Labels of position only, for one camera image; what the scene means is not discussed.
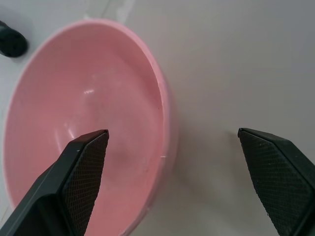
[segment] white table surface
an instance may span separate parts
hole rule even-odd
[[[0,57],[1,142],[8,102],[30,55],[88,8],[88,0],[0,1],[0,20],[31,43],[20,59]],[[180,116],[174,174],[133,236],[277,235],[252,187],[237,130],[290,139],[315,162],[314,9],[314,0],[107,5],[102,16],[123,22],[151,48]],[[1,177],[0,226],[11,212]]]

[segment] bowl rim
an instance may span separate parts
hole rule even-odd
[[[155,174],[155,181],[151,187],[151,190],[149,191],[149,195],[143,205],[143,208],[140,210],[138,216],[135,218],[135,220],[131,223],[129,227],[125,230],[125,232],[122,235],[127,235],[130,233],[142,220],[142,218],[147,213],[148,209],[147,207],[151,205],[152,201],[155,198],[156,192],[159,188],[159,184],[161,182],[161,179],[164,175],[164,169],[165,169],[165,159],[169,151],[169,142],[170,142],[170,94],[168,90],[167,82],[163,76],[163,73],[155,60],[153,54],[149,50],[148,46],[140,39],[139,36],[137,36],[134,32],[132,32],[130,29],[128,29],[126,26],[121,25],[117,22],[107,20],[107,19],[84,19],[80,20],[78,22],[72,23],[68,26],[65,26],[61,29],[59,29],[57,32],[53,33],[51,36],[49,36],[33,53],[33,55],[30,57],[29,61],[24,66],[22,73],[19,76],[18,82],[15,85],[15,88],[13,90],[13,93],[11,95],[9,105],[7,108],[7,113],[5,116],[5,122],[4,122],[4,133],[3,133],[3,148],[2,148],[2,170],[3,170],[3,179],[4,179],[4,185],[5,190],[9,199],[10,206],[12,209],[15,209],[17,205],[13,202],[13,197],[11,192],[9,191],[9,184],[8,184],[8,175],[7,175],[7,169],[6,169],[6,149],[7,149],[7,143],[9,142],[7,140],[7,126],[8,126],[8,120],[12,113],[12,105],[14,98],[17,94],[17,89],[21,85],[21,81],[26,73],[26,71],[29,69],[30,65],[32,64],[33,60],[37,57],[37,55],[46,48],[52,41],[56,40],[59,36],[64,34],[65,32],[68,32],[70,30],[73,30],[78,27],[82,26],[95,26],[95,25],[102,25],[106,27],[111,27],[113,29],[116,29],[126,35],[129,39],[131,39],[144,53],[145,57],[147,58],[148,62],[150,63],[150,66],[153,70],[153,73],[155,75],[155,78],[157,80],[157,85],[160,93],[160,99],[161,99],[161,105],[162,105],[162,148],[160,153],[160,162],[159,166],[157,167],[157,172]]]

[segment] textured gripper pad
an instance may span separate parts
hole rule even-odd
[[[104,166],[107,133],[83,149],[67,179],[62,198],[76,236],[83,236],[97,198]]]
[[[254,188],[280,236],[291,236],[314,194],[311,186],[272,142],[239,132]]]

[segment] black object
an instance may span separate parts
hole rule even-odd
[[[315,166],[289,140],[241,128],[252,183],[280,236],[315,235]]]
[[[107,130],[99,130],[71,141],[37,178],[0,236],[83,236],[98,195],[108,138]]]
[[[23,35],[0,21],[0,54],[17,58],[28,49],[28,43]]]

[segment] pink bowl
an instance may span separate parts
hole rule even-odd
[[[127,235],[173,166],[173,100],[138,36],[111,21],[87,20],[47,40],[16,87],[3,154],[12,206],[69,141],[98,129],[109,129],[110,140],[86,235]]]

